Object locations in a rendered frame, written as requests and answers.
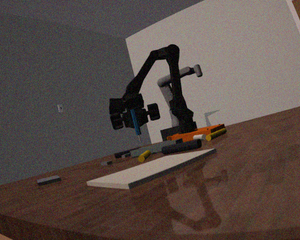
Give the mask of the yellow stylus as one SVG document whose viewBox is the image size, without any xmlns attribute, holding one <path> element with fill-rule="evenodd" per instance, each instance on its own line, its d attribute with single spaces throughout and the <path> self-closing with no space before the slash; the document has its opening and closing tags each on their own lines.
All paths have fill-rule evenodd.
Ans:
<svg viewBox="0 0 300 240">
<path fill-rule="evenodd" d="M 144 162 L 150 156 L 150 154 L 151 154 L 150 151 L 145 151 L 144 153 L 142 153 L 142 155 L 140 155 L 138 157 L 138 161 L 139 162 Z"/>
</svg>

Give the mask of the blue cylinder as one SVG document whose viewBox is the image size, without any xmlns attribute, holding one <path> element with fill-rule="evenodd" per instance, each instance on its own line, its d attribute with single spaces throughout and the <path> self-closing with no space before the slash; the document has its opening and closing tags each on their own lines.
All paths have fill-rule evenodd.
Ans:
<svg viewBox="0 0 300 240">
<path fill-rule="evenodd" d="M 132 119 L 133 119 L 134 128 L 135 128 L 135 131 L 136 131 L 136 135 L 139 136 L 139 140 L 141 142 L 141 139 L 140 139 L 141 131 L 140 131 L 139 123 L 138 123 L 138 118 L 137 118 L 136 110 L 132 109 L 130 111 L 131 111 L 131 115 L 132 115 Z"/>
</svg>

